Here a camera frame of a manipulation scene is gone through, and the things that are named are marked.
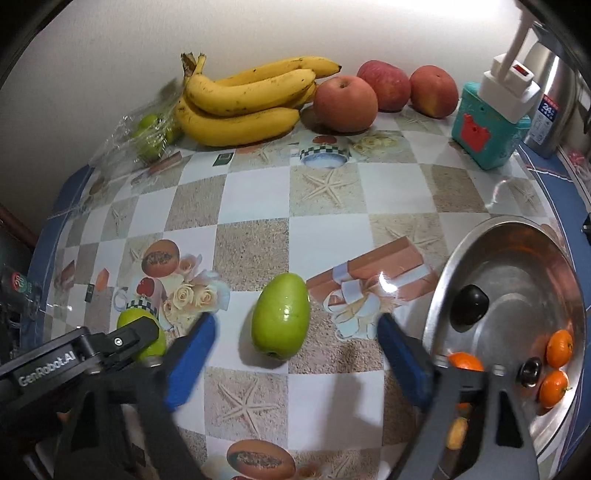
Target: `orange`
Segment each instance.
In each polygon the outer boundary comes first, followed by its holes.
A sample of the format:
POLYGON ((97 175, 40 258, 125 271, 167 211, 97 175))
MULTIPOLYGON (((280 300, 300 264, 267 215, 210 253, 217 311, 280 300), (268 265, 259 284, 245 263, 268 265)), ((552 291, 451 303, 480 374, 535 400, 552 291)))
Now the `orange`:
POLYGON ((450 353, 448 358, 450 363, 454 367, 463 368, 464 370, 478 370, 479 372, 484 371, 484 367, 482 366, 480 360, 478 360, 474 355, 470 355, 469 353, 450 353))
POLYGON ((468 421, 464 417, 456 418, 449 432, 447 432, 446 447, 450 450, 459 450, 462 448, 467 431, 468 421))
POLYGON ((546 361, 549 366, 560 368, 566 365, 573 354, 573 338, 566 330, 554 332, 546 346, 546 361))
POLYGON ((554 407, 569 389, 569 378, 560 370, 552 370, 540 385, 538 399, 544 408, 554 407))

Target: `blue gripper pad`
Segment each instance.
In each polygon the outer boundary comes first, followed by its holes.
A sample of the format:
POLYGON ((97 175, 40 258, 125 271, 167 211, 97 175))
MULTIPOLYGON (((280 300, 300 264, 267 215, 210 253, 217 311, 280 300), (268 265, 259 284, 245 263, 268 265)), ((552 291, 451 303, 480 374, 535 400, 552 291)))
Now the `blue gripper pad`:
POLYGON ((389 313, 378 320, 378 342, 404 396, 422 411, 428 410, 435 369, 421 342, 407 336, 389 313))
POLYGON ((186 337, 175 340, 175 344, 180 342, 178 347, 184 347, 184 352, 167 377, 168 391, 164 403, 170 411, 176 410, 189 399, 216 340, 214 316, 210 313, 203 313, 203 316, 205 318, 197 321, 200 325, 197 325, 196 332, 191 330, 186 337))

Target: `teal box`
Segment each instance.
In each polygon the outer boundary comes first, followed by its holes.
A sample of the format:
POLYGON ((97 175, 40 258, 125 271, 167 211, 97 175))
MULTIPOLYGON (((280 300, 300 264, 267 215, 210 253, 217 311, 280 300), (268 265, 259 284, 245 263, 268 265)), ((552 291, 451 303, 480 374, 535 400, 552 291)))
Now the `teal box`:
POLYGON ((480 83, 468 82, 462 90, 462 102, 453 124, 452 138, 474 159, 482 170, 503 165, 531 126, 528 115, 512 124, 478 96, 480 83))

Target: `printed gift box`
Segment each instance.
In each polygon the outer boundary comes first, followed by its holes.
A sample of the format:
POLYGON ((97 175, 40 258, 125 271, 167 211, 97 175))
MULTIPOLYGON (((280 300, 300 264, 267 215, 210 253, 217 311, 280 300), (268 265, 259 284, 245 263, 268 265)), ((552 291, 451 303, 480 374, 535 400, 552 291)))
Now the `printed gift box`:
POLYGON ((306 282, 310 296, 332 315, 338 340, 373 339, 380 313, 435 290, 437 274, 402 237, 306 282))

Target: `plastic bag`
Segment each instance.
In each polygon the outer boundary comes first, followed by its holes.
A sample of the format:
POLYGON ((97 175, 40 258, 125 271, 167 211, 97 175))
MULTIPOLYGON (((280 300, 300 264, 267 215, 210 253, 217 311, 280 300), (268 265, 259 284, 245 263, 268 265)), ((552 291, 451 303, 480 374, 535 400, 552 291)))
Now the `plastic bag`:
POLYGON ((182 131, 174 117, 181 90, 125 115, 89 161, 112 180, 150 167, 171 153, 182 131))

